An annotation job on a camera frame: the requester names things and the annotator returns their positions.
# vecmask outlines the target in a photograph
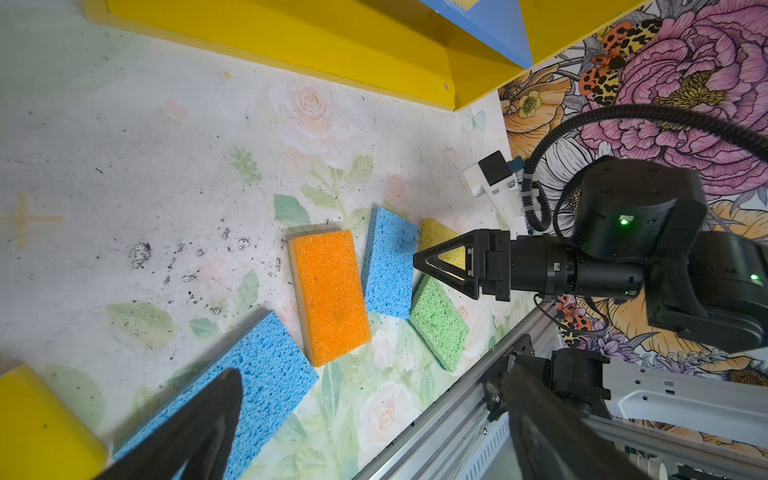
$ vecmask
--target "blue panel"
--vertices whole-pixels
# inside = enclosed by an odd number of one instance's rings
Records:
[[[533,66],[518,0],[480,0],[469,10],[449,0],[421,1],[517,65]]]

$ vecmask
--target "pink flower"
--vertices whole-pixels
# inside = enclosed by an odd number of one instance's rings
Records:
[[[408,389],[400,383],[384,382],[360,409],[357,465],[367,465],[418,416]]]
[[[722,0],[665,18],[658,34],[621,72],[616,104],[667,104],[702,111],[768,133],[768,0]],[[598,108],[590,102],[584,111]],[[618,157],[699,171],[712,196],[768,181],[768,165],[699,130],[642,120],[584,127],[580,143],[608,142]]]
[[[402,177],[398,174],[389,175],[386,179],[386,199],[396,207],[403,207],[408,204],[406,196],[406,187]]]
[[[323,83],[276,82],[269,97],[280,138],[288,146],[304,155],[321,155],[334,168],[352,166],[359,132]]]
[[[633,351],[634,348],[628,345],[627,341],[626,335],[615,327],[609,326],[605,334],[598,338],[597,345],[592,345],[591,348],[586,346],[585,349],[596,350],[605,356],[621,359],[625,362],[636,362],[640,356]]]

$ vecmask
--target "butterfly illustration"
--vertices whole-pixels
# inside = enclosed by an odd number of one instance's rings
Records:
[[[485,112],[483,110],[473,115],[472,108],[466,108],[462,112],[462,125],[466,130],[475,131],[475,136],[480,143],[485,143]]]
[[[643,20],[637,24],[621,22],[603,35],[602,53],[591,59],[595,66],[588,68],[579,79],[581,94],[600,105],[613,104],[619,91],[621,69],[630,56],[656,36],[661,24],[661,18]]]

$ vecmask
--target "sponge scrubber layer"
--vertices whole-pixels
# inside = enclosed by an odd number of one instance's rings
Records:
[[[456,237],[458,237],[458,233],[434,218],[425,218],[424,221],[422,221],[421,250],[426,250]],[[465,249],[464,247],[455,248],[449,252],[440,253],[438,258],[463,269],[466,261]]]
[[[425,275],[413,296],[411,324],[442,368],[455,372],[469,327],[438,280]]]
[[[140,425],[117,450],[122,458],[168,420],[226,368],[240,370],[243,404],[224,473],[236,480],[317,381],[317,373],[275,312],[241,336],[176,398]]]
[[[385,208],[371,214],[361,275],[369,312],[410,317],[417,233],[416,225]]]
[[[104,444],[25,363],[0,376],[0,425],[3,480],[85,480],[107,464]]]
[[[322,366],[368,343],[371,329],[352,233],[294,238],[288,254],[310,362]]]

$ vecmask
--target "blue sponge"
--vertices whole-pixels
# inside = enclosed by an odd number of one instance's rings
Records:
[[[410,318],[417,231],[386,208],[373,211],[360,275],[369,312]]]
[[[275,312],[262,317],[175,398],[139,425],[114,459],[129,453],[227,367],[240,370],[243,405],[224,478],[239,478],[318,379]]]

